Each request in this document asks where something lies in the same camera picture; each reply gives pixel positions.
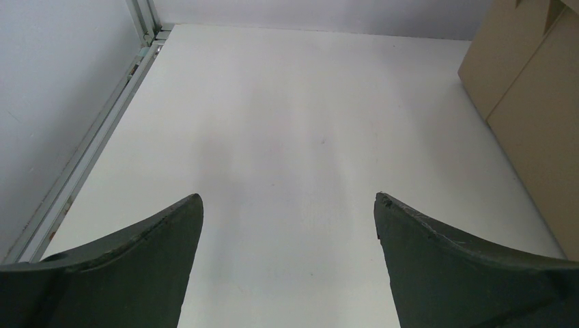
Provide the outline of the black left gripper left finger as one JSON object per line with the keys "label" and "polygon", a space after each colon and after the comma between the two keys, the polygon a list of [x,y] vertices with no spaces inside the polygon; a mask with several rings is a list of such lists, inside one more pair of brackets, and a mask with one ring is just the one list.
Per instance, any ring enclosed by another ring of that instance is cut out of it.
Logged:
{"label": "black left gripper left finger", "polygon": [[189,195],[151,217],[1,267],[2,327],[177,327],[203,226]]}

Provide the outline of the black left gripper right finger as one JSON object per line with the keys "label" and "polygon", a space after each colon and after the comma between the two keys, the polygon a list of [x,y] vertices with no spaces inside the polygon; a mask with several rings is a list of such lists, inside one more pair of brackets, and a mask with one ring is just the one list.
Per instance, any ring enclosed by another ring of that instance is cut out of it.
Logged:
{"label": "black left gripper right finger", "polygon": [[389,194],[373,210],[401,327],[577,327],[578,263],[505,247]]}

